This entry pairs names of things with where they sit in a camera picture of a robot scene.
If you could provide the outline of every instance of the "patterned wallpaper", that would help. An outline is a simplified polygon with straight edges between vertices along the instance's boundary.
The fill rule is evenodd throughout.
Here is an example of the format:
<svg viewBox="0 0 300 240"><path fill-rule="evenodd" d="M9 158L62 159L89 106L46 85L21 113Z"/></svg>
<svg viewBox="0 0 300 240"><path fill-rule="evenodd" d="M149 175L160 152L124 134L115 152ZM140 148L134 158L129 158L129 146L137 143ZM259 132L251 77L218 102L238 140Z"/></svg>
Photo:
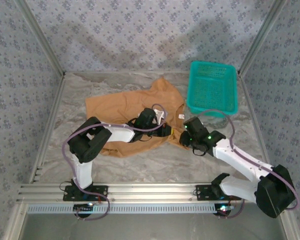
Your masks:
<svg viewBox="0 0 300 240"><path fill-rule="evenodd" d="M300 196L300 0L284 7L244 79L269 157Z"/></svg>
<svg viewBox="0 0 300 240"><path fill-rule="evenodd" d="M58 77L13 0L0 1L0 239L34 164Z"/></svg>
<svg viewBox="0 0 300 240"><path fill-rule="evenodd" d="M65 71L239 68L272 0L28 0Z"/></svg>

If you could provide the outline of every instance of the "gray marble surface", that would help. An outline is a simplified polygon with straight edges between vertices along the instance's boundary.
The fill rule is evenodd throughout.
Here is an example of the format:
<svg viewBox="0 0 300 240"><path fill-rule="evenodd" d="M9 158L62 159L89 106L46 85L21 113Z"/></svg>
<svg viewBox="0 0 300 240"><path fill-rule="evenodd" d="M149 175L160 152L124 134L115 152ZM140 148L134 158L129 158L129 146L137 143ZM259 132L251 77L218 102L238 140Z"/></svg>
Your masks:
<svg viewBox="0 0 300 240"><path fill-rule="evenodd" d="M149 89L152 82L164 76L186 99L189 75L186 73L67 73L65 87L55 119L44 162L40 182L70 180L72 172L61 153L63 141L86 120L85 98L121 91ZM231 119L236 128L234 143L255 158L262 159L261 149L253 127L252 118L238 83L239 110ZM185 119L192 115L185 108ZM201 121L211 130L218 130L230 137L232 129L225 118L201 116ZM210 182L220 173L241 175L219 159L195 156L165 143L162 146L126 158L103 156L93 162L95 182Z"/></svg>

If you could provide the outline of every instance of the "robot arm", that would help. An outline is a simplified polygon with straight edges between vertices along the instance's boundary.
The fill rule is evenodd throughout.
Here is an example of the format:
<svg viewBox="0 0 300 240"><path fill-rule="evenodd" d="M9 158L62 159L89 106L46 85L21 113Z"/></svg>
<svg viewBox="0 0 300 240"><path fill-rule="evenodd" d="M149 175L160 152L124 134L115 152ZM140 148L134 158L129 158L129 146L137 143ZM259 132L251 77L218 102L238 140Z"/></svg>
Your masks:
<svg viewBox="0 0 300 240"><path fill-rule="evenodd" d="M128 125L123 125L138 129L151 129L160 125L163 115L163 111L145 108L137 118L133 119L134 122L130 120ZM96 117L91 117L74 133L96 124L101 124L101 122ZM150 132L141 132L129 128L105 124L104 126L90 128L78 134L68 141L70 152L72 153L72 161L76 173L75 175L79 184L78 187L86 189L93 183L92 163L106 143L133 143L140 140L144 134L147 134L150 137L166 137L170 135L171 132L171 127L166 124L159 127L157 130Z"/></svg>
<svg viewBox="0 0 300 240"><path fill-rule="evenodd" d="M229 139L218 131L209 133L197 117L185 121L184 126L187 131L181 134L179 141L182 145L201 150L226 162L248 179L242 180L222 173L211 182L212 191L217 199L227 195L249 200L272 218L276 218L295 200L293 192L280 179L264 170L265 168L278 174L293 187L290 174L285 167L282 165L273 167L237 146L232 148ZM244 160L233 149L255 164Z"/></svg>
<svg viewBox="0 0 300 240"><path fill-rule="evenodd" d="M135 121L139 129L142 128L142 123L147 122L149 125L153 120L153 118L148 119L142 113ZM76 132L99 123L101 122L96 117L89 118ZM184 126L187 131L184 131L180 136L179 142L182 145L194 150L201 150L228 163L248 179L238 179L227 173L220 174L211 182L211 191L215 196L214 199L222 200L224 196L243 198L256 203L265 214L272 218L276 218L295 200L294 193L281 180L262 169L266 168L280 175L293 187L289 172L285 167L281 165L273 167L235 146L234 149L236 151L250 159L257 166L247 162L233 151L230 141L223 134L218 131L208 132L197 117L185 121ZM92 185L92 161L107 142L120 141L131 143L136 140L136 135L139 134L140 132L128 128L98 126L90 128L69 140L68 144L72 153L79 187L86 189ZM168 133L163 131L163 128L150 134L150 136L160 137L167 135Z"/></svg>

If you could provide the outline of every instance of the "teal plastic basket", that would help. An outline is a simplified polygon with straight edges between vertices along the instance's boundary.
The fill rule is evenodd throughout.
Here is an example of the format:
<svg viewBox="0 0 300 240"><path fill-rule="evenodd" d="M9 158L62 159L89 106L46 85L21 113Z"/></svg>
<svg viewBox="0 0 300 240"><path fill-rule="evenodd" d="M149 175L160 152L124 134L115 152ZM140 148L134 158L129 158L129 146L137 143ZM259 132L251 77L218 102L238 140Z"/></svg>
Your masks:
<svg viewBox="0 0 300 240"><path fill-rule="evenodd" d="M231 65L194 61L191 64L186 104L191 113L217 109L227 115L238 112L237 73ZM223 118L218 112L208 116Z"/></svg>

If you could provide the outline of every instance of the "brown t-shirt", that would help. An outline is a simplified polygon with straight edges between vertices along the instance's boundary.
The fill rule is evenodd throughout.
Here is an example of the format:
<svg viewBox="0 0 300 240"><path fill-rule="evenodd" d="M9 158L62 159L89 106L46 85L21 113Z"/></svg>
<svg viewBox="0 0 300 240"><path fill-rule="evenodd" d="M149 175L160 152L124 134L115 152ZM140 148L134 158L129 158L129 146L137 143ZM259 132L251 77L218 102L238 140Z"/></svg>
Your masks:
<svg viewBox="0 0 300 240"><path fill-rule="evenodd" d="M109 124L124 124L137 118L144 108L151 108L153 104L161 104L167 111L166 122L173 128L172 135L152 137L150 140L145 135L142 139L148 140L147 142L108 142L101 154L128 157L154 149L166 141L183 148L179 144L179 138L184 131L184 120L179 119L179 114L184 112L185 101L179 91L163 77L154 81L149 90L126 91L86 98L86 117L97 117L100 121Z"/></svg>

